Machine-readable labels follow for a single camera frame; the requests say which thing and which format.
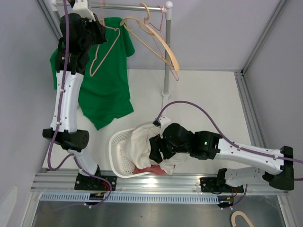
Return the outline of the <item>pink t shirt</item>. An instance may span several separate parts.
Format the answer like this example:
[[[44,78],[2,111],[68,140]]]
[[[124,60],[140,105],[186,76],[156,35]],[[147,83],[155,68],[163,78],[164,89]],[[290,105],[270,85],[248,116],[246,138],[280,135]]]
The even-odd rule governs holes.
[[[167,173],[161,169],[159,165],[151,165],[150,167],[139,169],[138,167],[134,167],[133,174],[140,174],[140,173],[152,173],[155,175],[166,175]]]

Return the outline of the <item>beige t shirt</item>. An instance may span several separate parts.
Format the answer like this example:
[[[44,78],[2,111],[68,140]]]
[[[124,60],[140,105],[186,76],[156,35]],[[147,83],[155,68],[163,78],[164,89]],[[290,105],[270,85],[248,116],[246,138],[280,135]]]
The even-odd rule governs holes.
[[[149,139],[157,136],[160,129],[151,122],[141,124],[136,127],[126,139],[124,152],[127,158],[139,169],[159,165],[167,175],[172,175],[176,166],[185,163],[188,160],[188,154],[175,154],[172,158],[163,160],[161,163],[149,159],[151,146]]]

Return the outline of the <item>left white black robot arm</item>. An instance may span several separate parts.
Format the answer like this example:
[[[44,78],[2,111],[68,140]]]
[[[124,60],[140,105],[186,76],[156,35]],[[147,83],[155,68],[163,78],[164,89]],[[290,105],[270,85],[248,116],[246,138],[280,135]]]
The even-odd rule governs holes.
[[[97,175],[98,165],[86,150],[89,132],[77,126],[77,108],[80,87],[84,80],[89,52],[93,45],[106,42],[106,28],[99,23],[96,14],[92,18],[70,13],[61,18],[59,39],[55,56],[56,101],[53,119],[49,128],[43,129],[42,136],[50,141],[48,168],[56,171],[51,164],[54,144],[68,152],[79,168],[79,174],[86,177],[85,184],[92,190],[98,189],[102,178]]]

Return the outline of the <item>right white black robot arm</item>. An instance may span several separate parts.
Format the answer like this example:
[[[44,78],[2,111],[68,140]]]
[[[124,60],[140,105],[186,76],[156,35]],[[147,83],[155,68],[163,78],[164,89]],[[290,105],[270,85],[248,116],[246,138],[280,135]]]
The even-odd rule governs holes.
[[[223,135],[210,132],[191,132],[178,123],[160,127],[160,134],[150,138],[149,158],[157,164],[177,154],[189,154],[199,160],[228,160],[246,168],[218,170],[215,185],[220,191],[244,184],[267,182],[269,186],[292,191],[294,189],[293,149],[269,149],[236,144]]]

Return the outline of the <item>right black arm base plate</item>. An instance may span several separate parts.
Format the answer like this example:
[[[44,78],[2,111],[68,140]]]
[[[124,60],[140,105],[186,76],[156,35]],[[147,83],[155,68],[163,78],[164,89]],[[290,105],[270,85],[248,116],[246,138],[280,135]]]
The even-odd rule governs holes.
[[[243,193],[243,186],[233,187],[229,186],[224,179],[218,177],[201,177],[200,187],[202,192],[209,192],[212,194],[221,193]]]

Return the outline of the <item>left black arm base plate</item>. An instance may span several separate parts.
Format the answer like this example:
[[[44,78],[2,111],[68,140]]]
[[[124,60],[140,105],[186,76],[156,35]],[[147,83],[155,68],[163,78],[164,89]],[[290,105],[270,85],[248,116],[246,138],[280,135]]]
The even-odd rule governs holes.
[[[102,175],[99,167],[97,168],[95,176],[102,177],[109,181],[112,186],[112,190],[116,190],[117,176]],[[109,191],[109,185],[103,180],[78,173],[74,189],[80,191]]]

